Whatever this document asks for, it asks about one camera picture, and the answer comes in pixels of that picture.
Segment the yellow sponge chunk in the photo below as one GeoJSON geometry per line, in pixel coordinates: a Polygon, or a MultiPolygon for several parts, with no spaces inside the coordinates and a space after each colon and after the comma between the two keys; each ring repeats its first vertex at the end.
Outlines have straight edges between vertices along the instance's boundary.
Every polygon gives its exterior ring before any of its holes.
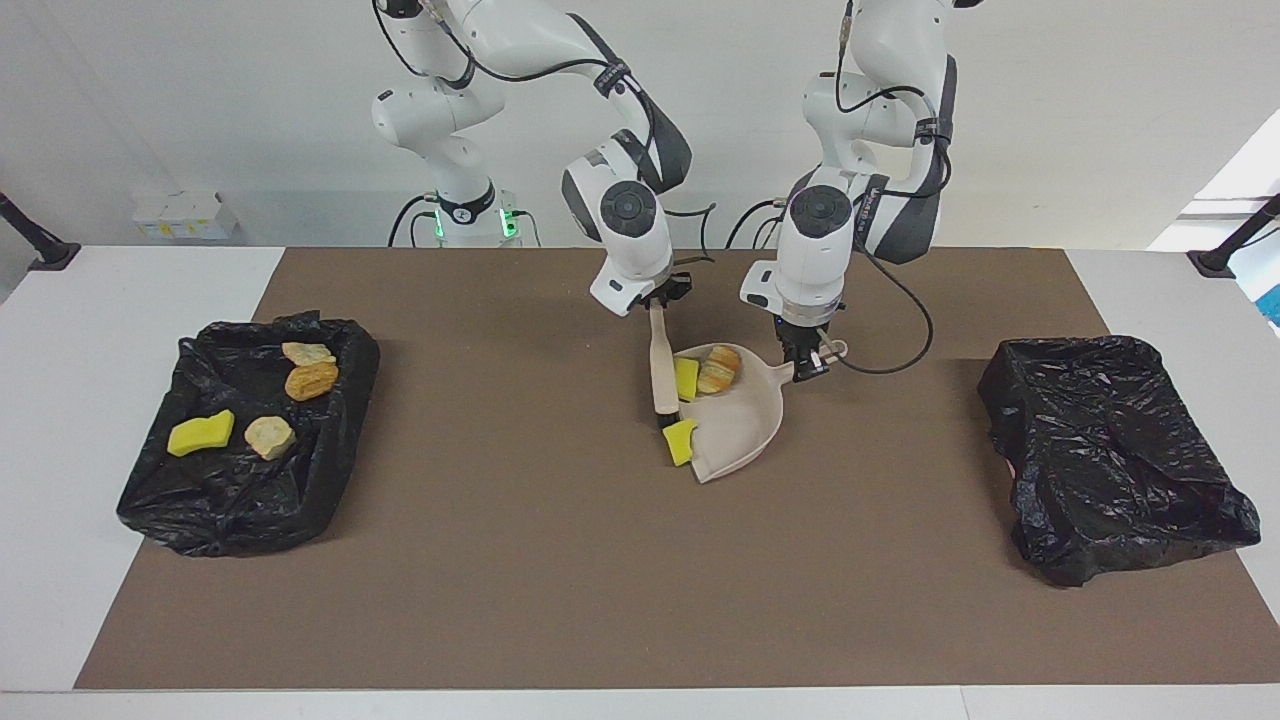
{"type": "Polygon", "coordinates": [[[184,420],[170,429],[166,452],[174,457],[184,457],[197,451],[225,448],[234,424],[236,414],[230,409],[184,420]]]}

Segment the beige brush handle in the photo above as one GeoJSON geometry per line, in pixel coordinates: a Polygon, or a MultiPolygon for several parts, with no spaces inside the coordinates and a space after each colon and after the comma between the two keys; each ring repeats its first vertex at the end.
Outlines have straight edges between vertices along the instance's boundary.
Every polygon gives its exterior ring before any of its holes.
{"type": "Polygon", "coordinates": [[[652,400],[658,427],[686,419],[680,409],[675,384],[673,352],[666,329],[666,310],[654,307],[646,313],[650,328],[649,368],[652,400]]]}

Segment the pale fried dumpling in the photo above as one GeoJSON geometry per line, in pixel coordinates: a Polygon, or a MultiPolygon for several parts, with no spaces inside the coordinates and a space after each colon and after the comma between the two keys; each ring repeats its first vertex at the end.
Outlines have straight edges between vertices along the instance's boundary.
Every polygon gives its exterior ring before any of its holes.
{"type": "Polygon", "coordinates": [[[700,395],[718,395],[727,391],[742,366],[739,352],[728,345],[714,345],[701,360],[696,391],[700,395]]]}

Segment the black pole stand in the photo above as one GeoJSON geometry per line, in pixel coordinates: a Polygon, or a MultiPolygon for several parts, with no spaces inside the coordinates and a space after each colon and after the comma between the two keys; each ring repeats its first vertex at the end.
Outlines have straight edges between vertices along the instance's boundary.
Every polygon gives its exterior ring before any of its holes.
{"type": "Polygon", "coordinates": [[[1230,269],[1233,256],[1280,232],[1280,192],[1266,199],[1260,209],[1211,250],[1190,250],[1185,256],[1202,277],[1235,279],[1230,269]]]}
{"type": "Polygon", "coordinates": [[[31,272],[59,272],[65,269],[82,246],[67,242],[27,217],[3,191],[0,191],[0,218],[5,220],[36,252],[31,272]]]}

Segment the beige plastic dustpan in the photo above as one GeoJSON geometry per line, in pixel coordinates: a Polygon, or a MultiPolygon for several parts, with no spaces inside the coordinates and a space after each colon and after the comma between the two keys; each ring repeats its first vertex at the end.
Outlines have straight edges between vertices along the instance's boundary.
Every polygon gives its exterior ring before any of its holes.
{"type": "Polygon", "coordinates": [[[767,448],[783,420],[783,387],[794,380],[790,363],[773,366],[749,348],[730,346],[742,359],[732,386],[718,395],[698,395],[692,402],[680,401],[686,419],[698,421],[694,457],[686,466],[703,484],[745,468],[767,448]]]}

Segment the brown croquette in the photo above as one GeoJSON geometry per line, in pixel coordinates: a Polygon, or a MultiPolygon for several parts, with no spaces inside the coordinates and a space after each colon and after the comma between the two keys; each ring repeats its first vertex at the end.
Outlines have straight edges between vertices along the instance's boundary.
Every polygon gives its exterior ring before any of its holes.
{"type": "Polygon", "coordinates": [[[285,378],[285,395],[296,402],[306,402],[329,393],[339,379],[334,363],[315,363],[296,366],[285,378]]]}

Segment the brown table mat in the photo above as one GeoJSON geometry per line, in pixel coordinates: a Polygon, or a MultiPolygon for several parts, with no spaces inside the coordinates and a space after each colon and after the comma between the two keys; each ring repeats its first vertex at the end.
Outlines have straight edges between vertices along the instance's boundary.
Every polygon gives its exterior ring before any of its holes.
{"type": "Polygon", "coordinates": [[[785,391],[765,452],[701,484],[652,415],[645,319],[591,250],[292,249],[256,318],[358,322],[381,363],[326,534],[188,559],[145,543],[81,689],[1280,682],[1234,553],[1044,584],[1009,538],[977,386],[1000,341],[1102,334],[1070,261],[943,249],[899,375],[785,391]]]}

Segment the black bag lined bin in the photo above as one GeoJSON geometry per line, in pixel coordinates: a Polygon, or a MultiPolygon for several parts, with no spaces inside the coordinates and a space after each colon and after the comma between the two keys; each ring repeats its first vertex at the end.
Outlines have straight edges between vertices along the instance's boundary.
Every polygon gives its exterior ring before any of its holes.
{"type": "Polygon", "coordinates": [[[168,392],[116,502],[127,528],[186,555],[250,556],[293,548],[330,524],[353,473],[380,363],[374,337],[357,322],[316,311],[268,323],[215,322],[182,338],[168,392]],[[287,341],[321,343],[339,379],[326,395],[285,395],[287,341]],[[170,429],[224,409],[236,414],[225,448],[184,457],[166,452],[170,429]],[[296,442],[261,460],[244,442],[260,416],[283,416],[296,442]]]}
{"type": "Polygon", "coordinates": [[[1005,340],[977,386],[1012,475],[1011,541],[1052,585],[1258,544],[1161,352],[1126,334],[1005,340]]]}

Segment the white cardboard box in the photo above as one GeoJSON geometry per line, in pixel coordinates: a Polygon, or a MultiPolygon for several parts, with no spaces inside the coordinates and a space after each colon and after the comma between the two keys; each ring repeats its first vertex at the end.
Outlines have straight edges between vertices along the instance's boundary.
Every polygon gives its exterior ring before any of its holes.
{"type": "Polygon", "coordinates": [[[216,192],[184,191],[138,196],[131,219],[136,229],[155,241],[230,241],[241,222],[216,192]]]}

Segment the striped shell shaped bread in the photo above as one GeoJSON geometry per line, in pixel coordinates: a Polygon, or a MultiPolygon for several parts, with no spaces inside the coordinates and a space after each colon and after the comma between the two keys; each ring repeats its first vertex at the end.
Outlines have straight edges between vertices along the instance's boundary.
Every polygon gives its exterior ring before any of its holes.
{"type": "Polygon", "coordinates": [[[261,460],[274,461],[296,442],[296,433],[283,416],[260,416],[244,429],[244,442],[261,460]]]}

